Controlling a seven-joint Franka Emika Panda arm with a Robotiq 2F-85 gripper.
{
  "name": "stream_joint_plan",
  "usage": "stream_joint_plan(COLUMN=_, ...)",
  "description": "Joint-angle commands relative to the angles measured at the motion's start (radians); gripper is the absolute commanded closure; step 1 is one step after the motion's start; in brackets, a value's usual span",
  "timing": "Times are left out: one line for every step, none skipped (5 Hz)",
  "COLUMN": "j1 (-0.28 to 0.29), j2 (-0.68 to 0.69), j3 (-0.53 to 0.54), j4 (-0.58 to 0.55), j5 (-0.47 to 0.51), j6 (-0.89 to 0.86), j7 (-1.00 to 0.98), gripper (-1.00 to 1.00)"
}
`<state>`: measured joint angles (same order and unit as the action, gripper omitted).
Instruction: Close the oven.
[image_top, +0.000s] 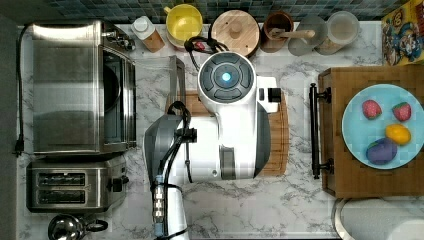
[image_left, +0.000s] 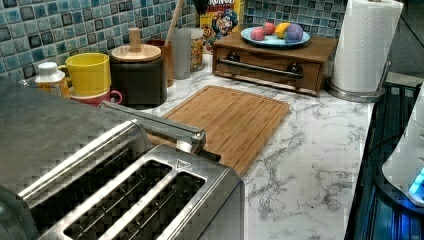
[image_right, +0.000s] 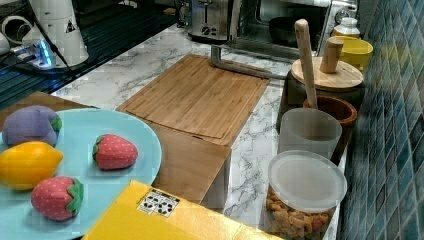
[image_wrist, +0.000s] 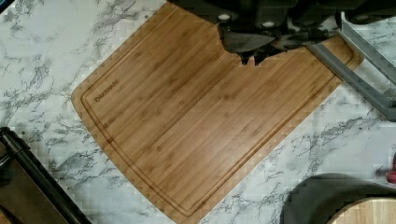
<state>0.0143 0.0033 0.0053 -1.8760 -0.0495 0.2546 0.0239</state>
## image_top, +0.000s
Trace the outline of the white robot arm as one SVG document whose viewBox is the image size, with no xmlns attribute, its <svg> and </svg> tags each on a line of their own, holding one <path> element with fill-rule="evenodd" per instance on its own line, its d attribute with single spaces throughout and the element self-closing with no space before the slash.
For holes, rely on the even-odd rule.
<svg viewBox="0 0 424 240">
<path fill-rule="evenodd" d="M 269 115 L 282 100 L 276 79 L 256 74 L 235 52 L 211 55 L 200 67 L 197 94 L 209 115 L 173 102 L 145 132 L 155 240 L 188 240 L 181 186 L 253 179 L 271 153 Z"/>
</svg>

